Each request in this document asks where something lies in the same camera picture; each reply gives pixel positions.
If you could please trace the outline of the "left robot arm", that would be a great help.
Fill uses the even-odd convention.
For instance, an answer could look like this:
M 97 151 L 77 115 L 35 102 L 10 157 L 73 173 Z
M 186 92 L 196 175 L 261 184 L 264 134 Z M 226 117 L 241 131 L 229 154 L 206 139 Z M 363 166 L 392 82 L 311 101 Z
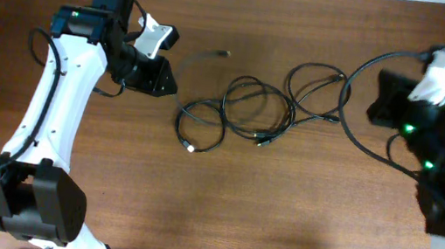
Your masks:
M 163 51 L 173 25 L 148 13 L 129 31 L 136 0 L 64 5 L 45 31 L 48 58 L 20 126 L 0 153 L 0 231 L 42 249 L 110 249 L 86 225 L 87 197 L 70 177 L 74 137 L 98 80 L 120 89 L 173 95 L 177 83 Z

